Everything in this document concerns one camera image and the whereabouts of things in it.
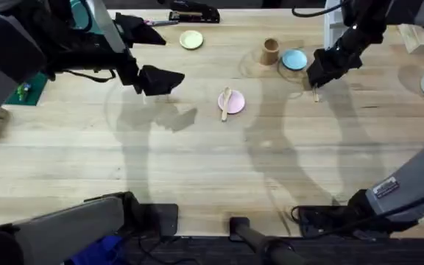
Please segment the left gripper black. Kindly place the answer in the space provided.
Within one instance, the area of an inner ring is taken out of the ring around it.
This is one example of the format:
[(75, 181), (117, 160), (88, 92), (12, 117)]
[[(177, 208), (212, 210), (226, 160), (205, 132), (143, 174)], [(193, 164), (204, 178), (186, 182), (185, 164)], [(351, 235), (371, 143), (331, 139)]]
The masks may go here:
[[(132, 47), (134, 43), (165, 46), (166, 41), (144, 19), (134, 15), (116, 13), (114, 23), (121, 39)], [(92, 77), (75, 70), (108, 70), (113, 78), (119, 77), (123, 85), (131, 85), (137, 94), (145, 96), (169, 95), (185, 78), (185, 74), (146, 65), (141, 70), (128, 48), (122, 52), (97, 47), (60, 52), (49, 59), (46, 74), (53, 80), (58, 73), (71, 73), (95, 82), (107, 82), (107, 78)]]

